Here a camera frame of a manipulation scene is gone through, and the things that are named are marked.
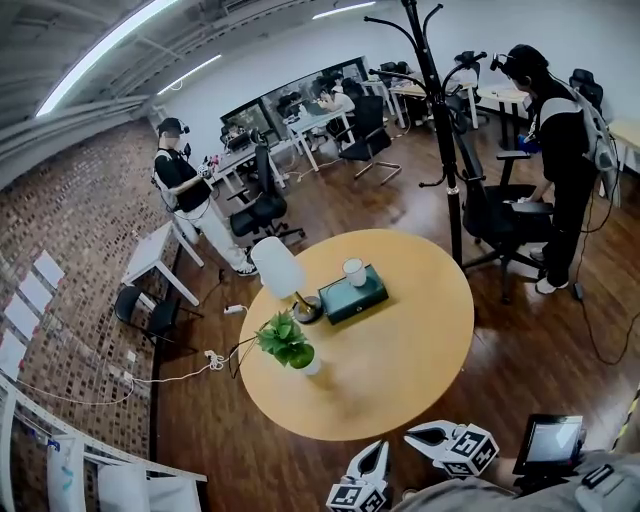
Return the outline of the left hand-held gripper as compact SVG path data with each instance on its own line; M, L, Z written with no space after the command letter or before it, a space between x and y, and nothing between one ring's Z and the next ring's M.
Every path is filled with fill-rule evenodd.
M375 512L392 508L388 485L390 446L378 440L354 456L340 482L331 487L325 506L329 511Z

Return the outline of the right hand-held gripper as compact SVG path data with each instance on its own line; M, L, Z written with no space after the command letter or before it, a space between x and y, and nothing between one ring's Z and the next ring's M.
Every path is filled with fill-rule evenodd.
M474 424L454 435L456 428L451 421L430 421L409 428L404 441L450 477L480 476L498 456L499 447L487 430Z

